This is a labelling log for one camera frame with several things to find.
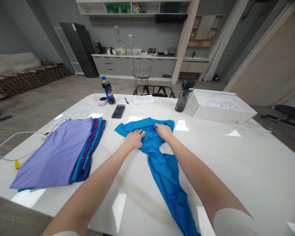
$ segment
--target hand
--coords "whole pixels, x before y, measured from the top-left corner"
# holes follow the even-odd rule
[[[146,134],[146,132],[141,132],[142,129],[137,129],[133,132],[130,132],[126,137],[125,144],[133,150],[141,148],[143,146],[141,138],[144,137]]]
[[[158,135],[164,139],[165,141],[173,136],[173,133],[171,132],[171,129],[167,125],[159,125],[158,123],[155,124],[155,129],[158,133]]]

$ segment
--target black water bottle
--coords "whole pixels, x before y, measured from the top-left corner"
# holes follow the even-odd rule
[[[196,82],[194,80],[184,80],[181,85],[181,91],[179,94],[178,101],[176,103],[175,110],[182,112],[186,107],[186,104],[193,92]]]
[[[114,98],[114,94],[112,93],[110,82],[106,80],[105,76],[102,76],[102,80],[102,87],[105,91],[108,103],[111,105],[115,104],[116,100]]]

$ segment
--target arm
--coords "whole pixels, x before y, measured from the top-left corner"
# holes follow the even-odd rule
[[[201,199],[213,227],[215,213],[223,208],[234,208],[250,216],[238,198],[214,172],[172,134],[169,126],[155,124],[159,136],[173,150],[183,172]]]
[[[146,134],[136,130],[128,134],[125,142],[75,191],[61,208],[42,236],[62,231],[85,235],[89,222],[104,200],[118,171],[129,153],[142,147],[141,138]]]

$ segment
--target couch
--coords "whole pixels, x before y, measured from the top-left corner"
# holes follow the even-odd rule
[[[0,54],[0,99],[70,75],[61,62],[40,61],[33,53]]]

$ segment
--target range hood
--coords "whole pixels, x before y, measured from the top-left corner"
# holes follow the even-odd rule
[[[183,23],[188,14],[156,14],[156,23]]]

